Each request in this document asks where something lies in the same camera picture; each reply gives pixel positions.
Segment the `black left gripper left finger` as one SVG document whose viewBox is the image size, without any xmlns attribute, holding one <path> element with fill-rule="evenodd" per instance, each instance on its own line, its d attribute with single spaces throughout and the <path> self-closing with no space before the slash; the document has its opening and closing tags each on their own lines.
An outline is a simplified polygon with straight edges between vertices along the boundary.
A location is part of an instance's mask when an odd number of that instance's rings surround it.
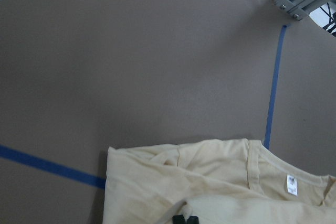
<svg viewBox="0 0 336 224">
<path fill-rule="evenodd" d="M 185 216 L 183 211 L 172 217 L 172 224 L 185 224 Z"/>
</svg>

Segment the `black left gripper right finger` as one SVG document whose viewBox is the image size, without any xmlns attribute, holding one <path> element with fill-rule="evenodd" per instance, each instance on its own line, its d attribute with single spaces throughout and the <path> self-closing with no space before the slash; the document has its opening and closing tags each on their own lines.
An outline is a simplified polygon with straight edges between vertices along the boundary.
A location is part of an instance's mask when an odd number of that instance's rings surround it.
<svg viewBox="0 0 336 224">
<path fill-rule="evenodd" d="M 187 224 L 198 224 L 198 216 L 190 212 L 187 219 Z"/>
</svg>

